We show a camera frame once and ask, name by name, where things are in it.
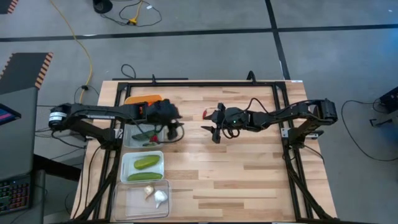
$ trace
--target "green vegetable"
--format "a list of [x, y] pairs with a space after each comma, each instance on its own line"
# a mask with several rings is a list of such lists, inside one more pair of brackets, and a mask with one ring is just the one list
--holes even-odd
[[147, 131], [144, 133], [136, 134], [131, 136], [134, 140], [138, 141], [143, 141], [143, 140], [149, 140], [152, 136], [156, 134], [155, 130], [152, 131]]
[[151, 147], [151, 146], [156, 146], [157, 143], [156, 142], [145, 142], [144, 144], [142, 144], [142, 146], [144, 147]]
[[143, 159], [139, 159], [134, 163], [134, 167], [136, 169], [145, 169], [147, 167], [155, 165], [157, 162], [159, 162], [160, 156], [158, 155], [151, 155], [151, 156], [146, 156]]
[[162, 174], [157, 174], [154, 172], [142, 172], [138, 174], [131, 174], [127, 180], [128, 181], [136, 181], [136, 180], [159, 180], [163, 177]]

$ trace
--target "white garlic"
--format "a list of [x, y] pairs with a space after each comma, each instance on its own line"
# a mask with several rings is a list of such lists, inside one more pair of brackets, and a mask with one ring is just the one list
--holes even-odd
[[167, 201], [167, 194], [161, 190], [157, 190], [155, 192], [156, 208], [159, 208], [159, 205], [165, 201]]
[[145, 192], [145, 200], [152, 194], [154, 193], [155, 189], [153, 186], [148, 185], [144, 188], [144, 192]]

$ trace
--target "orange plate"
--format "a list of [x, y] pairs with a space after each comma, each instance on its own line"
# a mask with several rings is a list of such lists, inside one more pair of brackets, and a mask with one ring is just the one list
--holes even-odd
[[160, 95], [130, 96], [124, 101], [124, 104], [148, 102], [148, 105], [151, 105], [159, 100], [163, 100]]

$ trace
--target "computer screen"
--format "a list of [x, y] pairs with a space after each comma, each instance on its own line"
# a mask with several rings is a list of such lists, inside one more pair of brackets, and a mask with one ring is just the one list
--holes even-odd
[[21, 118], [21, 114], [0, 103], [0, 125]]

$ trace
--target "hazard stripe tape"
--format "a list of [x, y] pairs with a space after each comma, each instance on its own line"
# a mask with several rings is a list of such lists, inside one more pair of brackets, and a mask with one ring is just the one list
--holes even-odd
[[45, 56], [42, 68], [40, 69], [40, 72], [37, 75], [36, 82], [35, 82], [35, 86], [38, 89], [40, 89], [42, 87], [42, 84], [43, 84], [43, 81], [44, 81], [44, 77], [45, 77], [45, 74], [47, 73], [47, 70], [49, 69], [52, 57], [53, 57], [53, 53], [48, 53]]
[[0, 73], [0, 80], [1, 80], [2, 76], [4, 75], [4, 72], [6, 71], [6, 68], [7, 68], [7, 66], [8, 66], [8, 63], [11, 61], [12, 56], [14, 56], [14, 54], [11, 54], [11, 56], [8, 58], [8, 60], [7, 60], [7, 62], [6, 62], [6, 65], [4, 66], [4, 69], [1, 71], [1, 73]]
[[14, 12], [15, 8], [17, 7], [18, 0], [12, 0], [10, 6], [8, 7], [7, 14], [11, 14]]

